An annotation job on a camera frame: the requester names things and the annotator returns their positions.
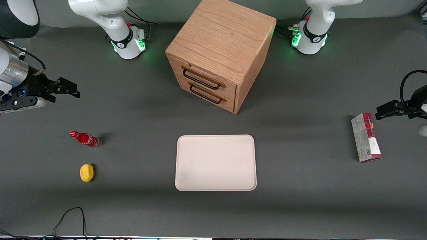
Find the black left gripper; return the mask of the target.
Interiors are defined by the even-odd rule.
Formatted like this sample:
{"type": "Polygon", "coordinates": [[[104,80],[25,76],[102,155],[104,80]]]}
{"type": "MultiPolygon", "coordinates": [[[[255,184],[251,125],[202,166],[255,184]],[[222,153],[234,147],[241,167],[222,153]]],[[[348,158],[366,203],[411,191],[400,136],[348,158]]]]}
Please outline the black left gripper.
{"type": "MultiPolygon", "coordinates": [[[[414,91],[412,97],[409,100],[406,100],[405,104],[407,108],[410,109],[410,111],[407,110],[409,119],[426,119],[427,85],[414,91]]],[[[375,118],[377,121],[387,117],[406,115],[406,108],[404,107],[404,104],[398,100],[392,100],[380,105],[376,110],[377,113],[375,114],[375,118]]]]}

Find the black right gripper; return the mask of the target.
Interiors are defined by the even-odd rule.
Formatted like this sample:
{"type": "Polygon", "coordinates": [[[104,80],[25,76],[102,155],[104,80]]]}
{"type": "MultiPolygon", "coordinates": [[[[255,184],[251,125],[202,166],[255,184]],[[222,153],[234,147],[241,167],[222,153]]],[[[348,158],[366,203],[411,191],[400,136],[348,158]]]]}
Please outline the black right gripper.
{"type": "Polygon", "coordinates": [[[76,83],[62,77],[56,81],[52,81],[44,73],[35,76],[36,72],[35,68],[29,68],[26,79],[20,85],[21,97],[41,97],[52,103],[55,103],[55,96],[53,94],[65,94],[80,98],[81,93],[79,91],[70,91],[77,89],[76,83]]]}

